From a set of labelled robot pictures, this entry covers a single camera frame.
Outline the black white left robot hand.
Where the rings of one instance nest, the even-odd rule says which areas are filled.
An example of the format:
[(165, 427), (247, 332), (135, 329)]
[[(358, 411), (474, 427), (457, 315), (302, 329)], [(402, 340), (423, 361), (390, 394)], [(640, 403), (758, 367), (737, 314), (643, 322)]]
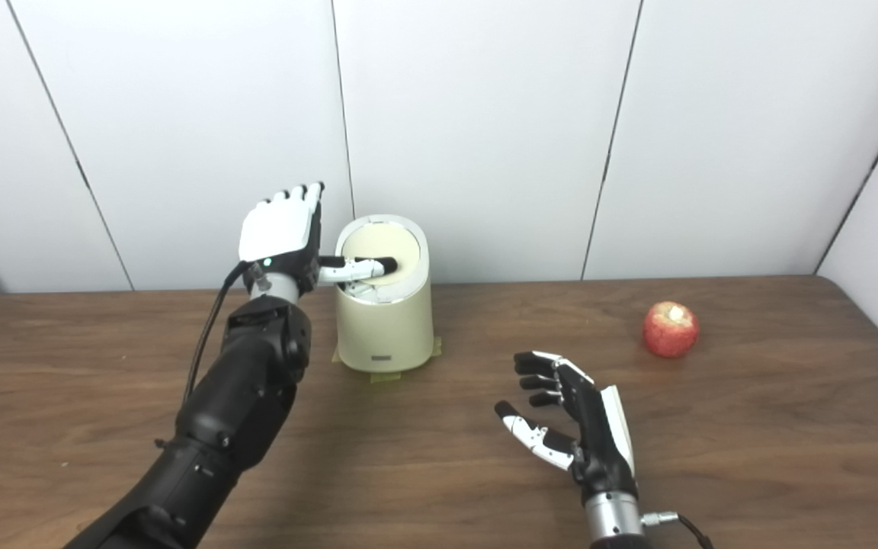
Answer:
[(246, 215), (238, 254), (253, 297), (295, 303), (320, 284), (352, 284), (398, 270), (393, 257), (320, 255), (324, 190), (321, 181), (296, 185)]

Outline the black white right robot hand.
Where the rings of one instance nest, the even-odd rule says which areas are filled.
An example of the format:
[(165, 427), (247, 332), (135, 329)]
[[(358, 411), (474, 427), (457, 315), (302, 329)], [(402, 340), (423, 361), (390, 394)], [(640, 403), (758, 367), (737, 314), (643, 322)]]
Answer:
[(517, 352), (513, 359), (520, 387), (533, 391), (530, 406), (560, 406), (578, 426), (578, 437), (523, 416), (509, 402), (498, 402), (495, 413), (509, 433), (537, 458), (571, 473), (583, 501), (603, 493), (638, 498), (630, 432), (617, 387), (597, 388), (578, 365), (551, 352)]

